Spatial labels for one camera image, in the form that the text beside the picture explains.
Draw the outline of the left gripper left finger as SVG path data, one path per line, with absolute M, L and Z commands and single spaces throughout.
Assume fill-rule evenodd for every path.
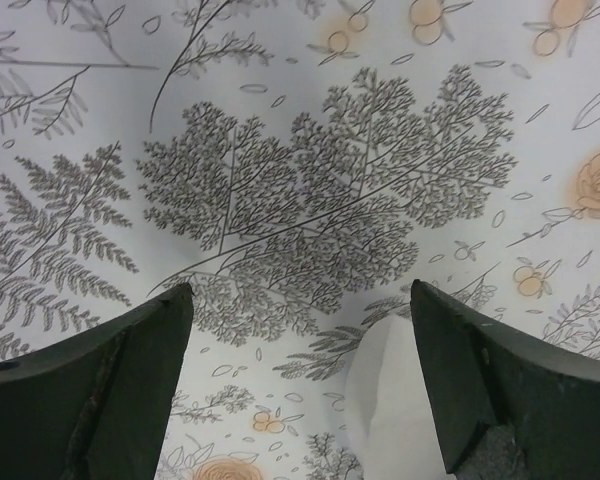
M 0 479 L 151 479 L 193 320 L 183 283 L 0 362 Z

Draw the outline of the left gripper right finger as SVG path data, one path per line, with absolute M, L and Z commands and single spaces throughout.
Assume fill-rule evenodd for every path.
M 600 361 L 495 321 L 429 283 L 412 323 L 437 440 L 458 479 L 600 479 Z

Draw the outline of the single white paper filter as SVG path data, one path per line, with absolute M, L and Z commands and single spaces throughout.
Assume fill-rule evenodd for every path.
M 345 420 L 368 480 L 449 479 L 413 325 L 391 315 L 364 334 L 346 379 Z

